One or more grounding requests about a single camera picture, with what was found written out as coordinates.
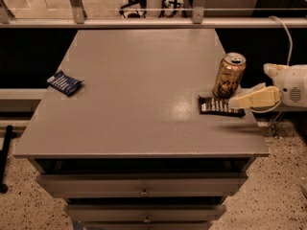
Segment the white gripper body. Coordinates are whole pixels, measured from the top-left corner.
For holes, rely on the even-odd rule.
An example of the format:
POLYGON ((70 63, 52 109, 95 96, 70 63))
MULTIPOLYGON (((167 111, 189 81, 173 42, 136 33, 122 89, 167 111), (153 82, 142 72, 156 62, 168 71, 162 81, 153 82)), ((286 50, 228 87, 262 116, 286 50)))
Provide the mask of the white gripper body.
POLYGON ((307 107, 307 65, 294 65, 281 70, 274 85, 280 90, 283 104, 307 107))

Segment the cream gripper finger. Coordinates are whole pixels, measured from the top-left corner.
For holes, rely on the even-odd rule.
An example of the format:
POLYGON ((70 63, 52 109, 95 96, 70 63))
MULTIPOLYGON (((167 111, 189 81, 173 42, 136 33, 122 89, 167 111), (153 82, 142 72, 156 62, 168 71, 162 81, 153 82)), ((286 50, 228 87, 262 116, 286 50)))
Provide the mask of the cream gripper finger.
POLYGON ((228 105, 232 108, 269 107, 280 101, 280 91, 277 87, 259 83, 231 97, 228 105))
POLYGON ((287 69, 288 65, 265 63, 263 68, 265 74, 273 80, 279 73, 287 69))

